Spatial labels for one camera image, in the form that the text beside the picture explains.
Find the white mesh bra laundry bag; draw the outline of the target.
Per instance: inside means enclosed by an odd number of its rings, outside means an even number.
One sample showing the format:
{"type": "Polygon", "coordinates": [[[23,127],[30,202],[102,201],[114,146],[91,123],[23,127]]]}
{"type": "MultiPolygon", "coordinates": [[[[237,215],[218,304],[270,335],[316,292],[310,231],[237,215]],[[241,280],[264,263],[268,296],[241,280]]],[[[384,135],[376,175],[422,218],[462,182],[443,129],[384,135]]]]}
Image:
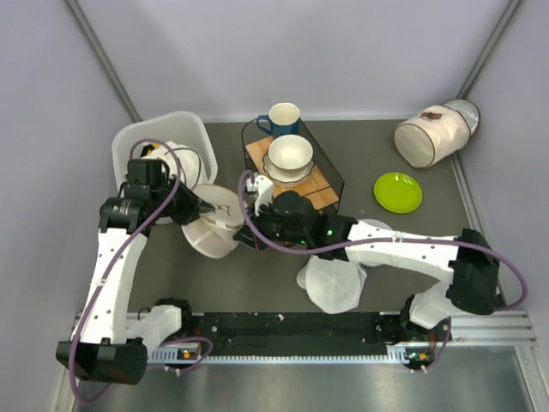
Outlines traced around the white mesh bra laundry bag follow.
{"type": "Polygon", "coordinates": [[[238,246],[232,237],[244,225],[238,195],[225,187],[210,184],[196,186],[193,193],[214,209],[201,213],[198,219],[181,227],[182,233],[203,256],[224,258],[238,246]]]}

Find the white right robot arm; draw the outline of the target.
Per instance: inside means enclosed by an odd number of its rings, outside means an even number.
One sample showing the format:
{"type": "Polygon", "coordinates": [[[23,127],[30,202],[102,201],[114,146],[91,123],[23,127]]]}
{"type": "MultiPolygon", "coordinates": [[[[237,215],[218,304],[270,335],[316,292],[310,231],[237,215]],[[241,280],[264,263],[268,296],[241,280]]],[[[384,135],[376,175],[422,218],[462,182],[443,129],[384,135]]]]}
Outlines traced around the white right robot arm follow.
{"type": "Polygon", "coordinates": [[[244,226],[235,238],[259,250],[381,264],[435,279],[426,291],[408,297],[401,310],[401,331],[410,339],[422,338],[457,313],[488,316],[496,310],[501,259],[473,229],[449,237],[381,229],[349,216],[324,215],[294,191],[251,207],[239,194],[238,206],[244,226]]]}

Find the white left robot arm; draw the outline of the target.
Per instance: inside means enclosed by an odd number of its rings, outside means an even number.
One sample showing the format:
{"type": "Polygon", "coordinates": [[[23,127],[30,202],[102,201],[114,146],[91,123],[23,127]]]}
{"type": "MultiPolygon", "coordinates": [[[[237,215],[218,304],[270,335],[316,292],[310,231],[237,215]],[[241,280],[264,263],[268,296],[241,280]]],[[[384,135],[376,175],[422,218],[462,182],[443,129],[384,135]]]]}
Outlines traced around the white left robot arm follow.
{"type": "Polygon", "coordinates": [[[127,324],[136,266],[157,220],[186,226],[214,208],[187,188],[183,176],[174,154],[131,159],[120,192],[101,206],[86,304],[71,338],[56,348],[57,360],[74,378],[135,385],[168,337],[182,341],[194,332],[190,303],[176,298],[157,300],[143,320],[127,324]]]}

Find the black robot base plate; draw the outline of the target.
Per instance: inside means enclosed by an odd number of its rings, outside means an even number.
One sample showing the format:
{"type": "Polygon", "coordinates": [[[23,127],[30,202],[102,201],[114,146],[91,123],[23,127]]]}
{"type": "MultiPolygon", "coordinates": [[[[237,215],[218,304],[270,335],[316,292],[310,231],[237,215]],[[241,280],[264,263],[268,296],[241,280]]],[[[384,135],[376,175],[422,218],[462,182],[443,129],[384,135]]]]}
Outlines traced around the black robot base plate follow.
{"type": "Polygon", "coordinates": [[[184,316],[175,336],[210,339],[214,356],[371,355],[398,343],[430,347],[444,340],[447,324],[429,331],[379,312],[206,312],[184,316]]]}

